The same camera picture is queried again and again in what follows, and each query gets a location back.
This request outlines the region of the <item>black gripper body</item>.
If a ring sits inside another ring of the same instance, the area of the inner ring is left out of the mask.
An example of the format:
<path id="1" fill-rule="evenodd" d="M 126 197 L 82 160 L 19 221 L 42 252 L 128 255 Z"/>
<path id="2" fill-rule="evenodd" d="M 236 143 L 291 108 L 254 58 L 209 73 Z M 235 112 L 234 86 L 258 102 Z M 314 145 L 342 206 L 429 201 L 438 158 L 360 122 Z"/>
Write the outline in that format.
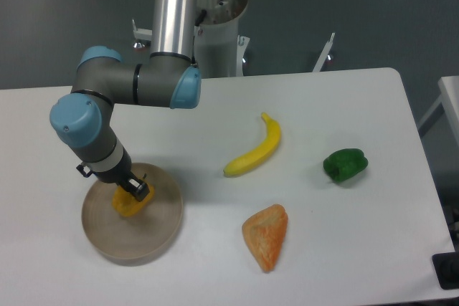
<path id="1" fill-rule="evenodd" d="M 118 153 L 113 152 L 108 163 L 97 162 L 93 164 L 82 162 L 76 169 L 88 178 L 91 175 L 103 183 L 126 182 L 131 174 L 132 160 L 125 149 Z"/>

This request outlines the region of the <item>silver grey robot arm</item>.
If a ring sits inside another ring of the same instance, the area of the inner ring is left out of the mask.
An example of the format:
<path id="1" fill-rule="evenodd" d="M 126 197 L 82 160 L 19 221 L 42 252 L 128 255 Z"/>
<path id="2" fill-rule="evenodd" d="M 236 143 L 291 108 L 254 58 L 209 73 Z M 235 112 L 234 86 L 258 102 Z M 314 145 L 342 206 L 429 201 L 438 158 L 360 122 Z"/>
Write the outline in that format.
<path id="1" fill-rule="evenodd" d="M 80 159 L 78 171 L 115 183 L 142 201 L 150 191 L 131 170 L 131 157 L 110 126 L 117 104 L 192 109 L 201 75 L 193 65 L 194 28 L 206 11 L 197 0 L 155 0 L 149 61 L 124 64 L 113 49 L 87 49 L 68 95 L 52 107 L 49 121 Z"/>

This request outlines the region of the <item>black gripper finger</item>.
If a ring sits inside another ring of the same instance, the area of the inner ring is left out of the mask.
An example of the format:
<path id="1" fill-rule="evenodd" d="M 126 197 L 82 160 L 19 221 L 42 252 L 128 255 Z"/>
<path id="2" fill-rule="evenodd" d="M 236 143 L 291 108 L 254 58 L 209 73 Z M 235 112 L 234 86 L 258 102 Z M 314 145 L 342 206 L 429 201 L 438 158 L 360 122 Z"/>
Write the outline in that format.
<path id="1" fill-rule="evenodd" d="M 148 184 L 134 175 L 122 180 L 121 187 L 138 202 L 142 202 L 149 195 Z"/>

